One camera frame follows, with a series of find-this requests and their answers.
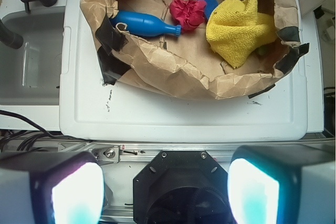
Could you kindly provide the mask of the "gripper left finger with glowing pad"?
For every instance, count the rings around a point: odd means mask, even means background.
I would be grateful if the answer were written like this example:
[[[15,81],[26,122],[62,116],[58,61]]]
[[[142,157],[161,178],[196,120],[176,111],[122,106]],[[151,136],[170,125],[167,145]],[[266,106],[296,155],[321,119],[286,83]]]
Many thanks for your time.
[[[98,223],[103,200],[89,152],[1,153],[1,223]]]

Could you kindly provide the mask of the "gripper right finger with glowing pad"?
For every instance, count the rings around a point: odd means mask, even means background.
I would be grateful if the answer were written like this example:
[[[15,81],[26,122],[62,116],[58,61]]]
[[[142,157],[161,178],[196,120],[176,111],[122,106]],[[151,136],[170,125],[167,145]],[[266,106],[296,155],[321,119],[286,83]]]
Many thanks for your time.
[[[335,223],[335,147],[240,146],[227,191],[237,223]]]

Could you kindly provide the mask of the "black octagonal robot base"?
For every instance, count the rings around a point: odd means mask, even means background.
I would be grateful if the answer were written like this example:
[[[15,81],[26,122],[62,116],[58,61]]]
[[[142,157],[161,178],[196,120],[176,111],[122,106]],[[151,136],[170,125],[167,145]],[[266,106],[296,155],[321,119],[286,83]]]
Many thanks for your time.
[[[133,179],[133,220],[235,223],[227,179],[207,151],[161,151]]]

